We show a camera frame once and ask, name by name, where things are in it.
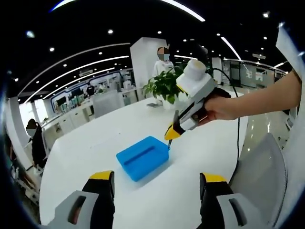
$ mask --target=black cable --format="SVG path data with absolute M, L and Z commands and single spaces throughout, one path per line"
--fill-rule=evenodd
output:
M 223 70 L 221 70 L 221 69 L 219 69 L 219 68 L 212 68 L 212 71 L 214 71 L 214 70 L 220 71 L 222 74 L 224 74 L 224 75 L 227 77 L 227 79 L 229 80 L 231 86 L 233 87 L 233 90 L 234 90 L 234 92 L 235 92 L 236 97 L 238 97 L 238 94 L 237 94 L 237 92 L 236 92 L 236 89 L 235 89 L 234 85 L 232 85 L 232 82 L 231 82 L 231 79 L 229 78 L 229 76 L 228 76 Z M 237 128 L 237 162 L 236 162 L 236 167 L 235 167 L 235 169 L 234 169 L 234 172 L 233 172 L 233 174 L 232 174 L 232 176 L 231 176 L 231 179 L 230 179 L 230 181 L 229 181 L 229 185 L 231 185 L 231 181 L 232 181 L 233 177 L 234 177 L 235 174 L 236 174 L 237 167 L 238 167 L 238 163 L 239 163 L 239 126 L 240 126 L 240 118 L 238 118 L 238 128 Z

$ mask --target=hand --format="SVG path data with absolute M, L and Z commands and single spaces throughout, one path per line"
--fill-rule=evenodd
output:
M 210 121 L 221 120 L 234 120 L 237 118 L 235 114 L 233 99 L 223 97 L 213 97 L 209 99 L 204 107 L 207 111 L 207 117 L 203 119 L 199 125 L 204 125 Z

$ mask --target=white table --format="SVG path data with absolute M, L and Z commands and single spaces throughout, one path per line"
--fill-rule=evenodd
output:
M 173 141 L 169 162 L 136 183 L 125 174 L 116 154 L 149 135 L 165 142 L 174 111 L 146 106 L 153 101 L 106 114 L 55 142 L 41 183 L 43 225 L 54 218 L 55 208 L 69 194 L 82 190 L 92 174 L 109 169 L 115 172 L 114 229 L 193 229 L 200 224 L 199 174 L 230 179 L 237 157 L 237 120 L 218 120 L 184 133 Z M 241 118 L 240 151 L 247 122 L 247 117 Z

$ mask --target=person in black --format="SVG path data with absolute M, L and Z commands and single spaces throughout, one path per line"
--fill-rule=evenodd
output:
M 95 88 L 94 86 L 92 86 L 90 83 L 88 83 L 88 87 L 87 87 L 87 94 L 89 96 L 94 95 L 95 93 Z
M 44 168 L 47 159 L 45 159 L 46 151 L 41 126 L 34 119 L 30 119 L 27 125 L 27 133 L 30 136 L 29 141 L 32 141 L 33 166 Z
M 87 94 L 88 94 L 88 96 L 92 96 L 92 95 L 94 95 L 94 93 L 95 93 L 94 86 L 92 86 L 90 83 L 88 83 L 88 87 L 87 87 Z M 91 110 L 91 113 L 94 114 L 93 106 L 90 106 L 90 110 Z

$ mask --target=white shirt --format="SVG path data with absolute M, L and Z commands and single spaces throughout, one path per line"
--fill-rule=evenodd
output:
M 158 60 L 154 64 L 152 77 L 156 77 L 156 76 L 160 75 L 161 72 L 163 72 L 163 71 L 168 72 L 172 68 L 173 68 L 173 63 L 171 61 L 161 61 L 161 60 Z

